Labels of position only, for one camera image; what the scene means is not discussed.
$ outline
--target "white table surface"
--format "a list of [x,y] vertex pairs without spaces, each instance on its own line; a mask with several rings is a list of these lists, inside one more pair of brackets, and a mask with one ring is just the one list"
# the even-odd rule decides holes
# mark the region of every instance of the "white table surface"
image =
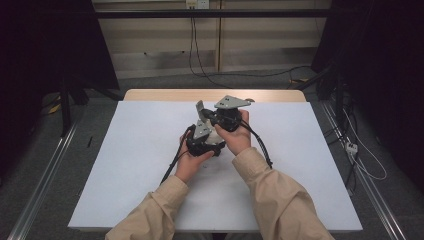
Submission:
[[[214,103],[204,104],[214,109]],[[308,190],[326,228],[361,230],[310,104],[252,103],[243,109],[250,112],[250,125],[264,141],[273,167]],[[125,218],[158,187],[179,137],[197,119],[195,102],[120,102],[69,227],[105,230]],[[253,136],[252,143],[258,146]],[[232,159],[225,148],[192,179],[175,220],[177,231],[258,231],[249,190]]]

